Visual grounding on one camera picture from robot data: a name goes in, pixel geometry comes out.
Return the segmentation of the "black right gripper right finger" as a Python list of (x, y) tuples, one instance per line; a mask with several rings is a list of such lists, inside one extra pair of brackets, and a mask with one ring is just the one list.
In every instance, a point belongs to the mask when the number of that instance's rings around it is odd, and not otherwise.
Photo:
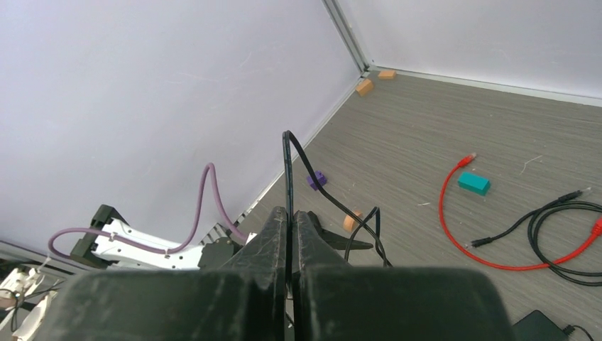
[(333, 340), (339, 329), (341, 275), (351, 267), (320, 234), (312, 212), (292, 223), (291, 295), (296, 340)]

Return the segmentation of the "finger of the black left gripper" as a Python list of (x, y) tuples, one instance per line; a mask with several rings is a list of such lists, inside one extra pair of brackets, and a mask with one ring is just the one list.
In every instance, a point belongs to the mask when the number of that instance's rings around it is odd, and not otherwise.
[(345, 251), (348, 245), (350, 246), (350, 250), (364, 250), (373, 248), (373, 245), (368, 242), (351, 240), (324, 229), (315, 213), (308, 212), (307, 214), (318, 235), (333, 249)]

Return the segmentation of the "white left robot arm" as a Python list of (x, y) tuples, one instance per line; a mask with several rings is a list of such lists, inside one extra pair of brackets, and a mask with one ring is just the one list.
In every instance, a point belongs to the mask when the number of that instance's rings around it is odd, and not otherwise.
[(377, 320), (334, 290), (357, 277), (311, 212), (275, 207), (242, 247), (178, 246), (102, 206), (75, 255), (122, 270), (88, 274), (33, 309), (17, 340), (372, 340)]

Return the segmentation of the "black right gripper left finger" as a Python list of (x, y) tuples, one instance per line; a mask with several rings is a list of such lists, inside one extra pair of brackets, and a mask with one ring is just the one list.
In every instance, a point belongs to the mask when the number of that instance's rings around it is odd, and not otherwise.
[(287, 217), (285, 208), (273, 208), (263, 229), (224, 265), (229, 334), (236, 340), (284, 338)]

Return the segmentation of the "black power adapter with cord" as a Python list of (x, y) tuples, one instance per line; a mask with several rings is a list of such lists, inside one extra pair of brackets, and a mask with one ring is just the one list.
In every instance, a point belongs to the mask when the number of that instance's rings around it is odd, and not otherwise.
[[(301, 147), (299, 141), (296, 139), (296, 137), (294, 136), (294, 134), (291, 131), (285, 131), (283, 133), (283, 153), (284, 153), (284, 164), (285, 164), (285, 179), (287, 181), (286, 201), (287, 201), (287, 207), (290, 210), (293, 207), (292, 154), (291, 154), (292, 147), (294, 147), (295, 150), (297, 151), (298, 156), (301, 159), (308, 174), (314, 175), (314, 169), (313, 169), (308, 157), (306, 156), (303, 148)], [(585, 201), (577, 200), (578, 197), (580, 197), (584, 194), (583, 190), (576, 190), (574, 192), (563, 195), (563, 196), (557, 198), (556, 200), (542, 206), (541, 208), (538, 208), (536, 210), (533, 210), (533, 211), (527, 213), (525, 216), (521, 217), (512, 227), (508, 228), (506, 231), (504, 231), (494, 237), (486, 237), (486, 238), (482, 238), (482, 239), (476, 239), (464, 247), (461, 246), (457, 242), (457, 240), (453, 237), (453, 235), (449, 231), (449, 228), (448, 228), (445, 218), (444, 218), (444, 196), (445, 196), (445, 192), (446, 192), (448, 183), (449, 183), (451, 177), (455, 174), (455, 172), (457, 172), (459, 169), (464, 168), (467, 165), (469, 165), (471, 162), (474, 161), (474, 159), (476, 157), (477, 157), (476, 153), (470, 153), (469, 155), (463, 157), (451, 169), (451, 171), (445, 178), (444, 183), (442, 185), (442, 189), (440, 190), (440, 193), (439, 193), (439, 201), (438, 201), (439, 222), (441, 224), (441, 227), (442, 227), (444, 233), (446, 234), (447, 238), (449, 239), (449, 241), (459, 251), (461, 251), (463, 254), (465, 254), (469, 258), (473, 259), (474, 261), (477, 261), (478, 263), (480, 263), (482, 265), (491, 267), (493, 269), (499, 269), (499, 270), (504, 270), (504, 271), (534, 271), (534, 270), (540, 270), (540, 269), (549, 269), (552, 272), (556, 273), (558, 276), (561, 276), (562, 278), (564, 278), (568, 281), (571, 281), (572, 283), (579, 284), (582, 286), (592, 286), (592, 287), (600, 286), (601, 282), (578, 281), (575, 278), (572, 278), (569, 276), (569, 274), (573, 274), (575, 276), (600, 277), (601, 276), (600, 274), (598, 274), (598, 273), (596, 273), (596, 274), (587, 273), (586, 274), (583, 271), (582, 272), (573, 271), (570, 269), (565, 269), (560, 266), (564, 262), (570, 261), (570, 260), (576, 258), (578, 255), (580, 255), (584, 251), (586, 251), (597, 239), (599, 239), (601, 237), (601, 221), (600, 220), (596, 221), (596, 223), (592, 227), (590, 235), (588, 236), (586, 241), (581, 246), (579, 246), (576, 250), (569, 253), (568, 255), (563, 256), (562, 258), (557, 259), (555, 261), (551, 261), (548, 258), (546, 258), (540, 252), (540, 248), (537, 243), (537, 235), (539, 233), (540, 225), (544, 221), (544, 219), (547, 216), (551, 215), (552, 213), (560, 212), (562, 210), (568, 210), (568, 209), (580, 209), (580, 210), (583, 209), (583, 210), (592, 210), (592, 211), (596, 211), (596, 212), (601, 211), (601, 206), (598, 204), (593, 204), (592, 202), (585, 202)], [(318, 191), (326, 199), (328, 199), (328, 201), (330, 201), (330, 203), (332, 203), (333, 205), (338, 207), (342, 212), (345, 212), (347, 215), (351, 215), (356, 221), (359, 222), (358, 228), (365, 229), (373, 237), (374, 242), (375, 242), (375, 250), (376, 250), (377, 254), (379, 255), (379, 257), (382, 259), (383, 266), (389, 267), (389, 268), (392, 267), (393, 265), (391, 264), (391, 262), (388, 260), (387, 256), (385, 255), (385, 249), (384, 249), (384, 246), (380, 239), (380, 234), (381, 234), (380, 209), (378, 207), (374, 207), (365, 218), (360, 220), (357, 216), (355, 216), (353, 214), (352, 211), (350, 211), (349, 208), (347, 208), (342, 203), (340, 203), (338, 200), (336, 200), (323, 187), (319, 187)], [(542, 262), (541, 264), (529, 265), (529, 266), (505, 266), (505, 265), (486, 261), (485, 259), (475, 256), (474, 254), (472, 254), (469, 251), (470, 249), (482, 247), (484, 245), (490, 244), (492, 242), (495, 242), (495, 241), (505, 237), (506, 235), (513, 232), (516, 228), (518, 228), (525, 220), (530, 221), (528, 229), (527, 229), (527, 236), (528, 236), (529, 243), (530, 243), (534, 253), (536, 253), (536, 255), (540, 258), (540, 261)]]

